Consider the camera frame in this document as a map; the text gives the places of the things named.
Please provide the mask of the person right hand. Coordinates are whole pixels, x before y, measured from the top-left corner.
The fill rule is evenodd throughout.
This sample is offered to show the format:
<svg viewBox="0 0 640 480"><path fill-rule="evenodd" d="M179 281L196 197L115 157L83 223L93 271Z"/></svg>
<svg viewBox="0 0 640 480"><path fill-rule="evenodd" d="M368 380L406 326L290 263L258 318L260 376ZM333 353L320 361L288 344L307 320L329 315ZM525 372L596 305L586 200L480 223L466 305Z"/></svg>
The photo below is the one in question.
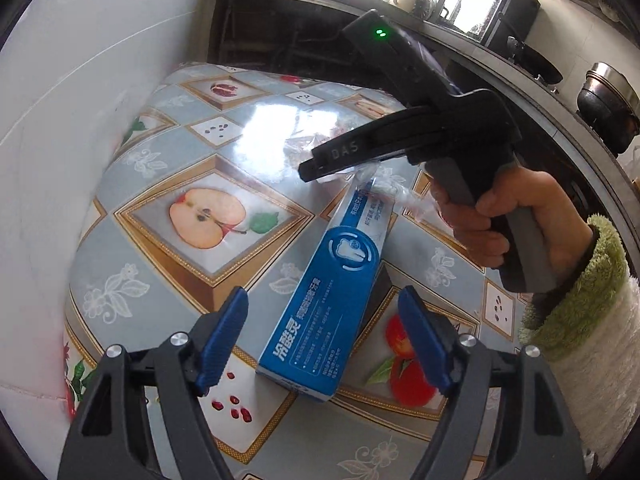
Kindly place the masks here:
<svg viewBox="0 0 640 480"><path fill-rule="evenodd" d="M479 266L497 269L503 264L509 242L491 229L490 220L518 207L532 210L558 283L573 273L593 238L559 183L543 171L523 167L501 171L473 207L455 204L437 181L432 183L432 195L454 237Z"/></svg>

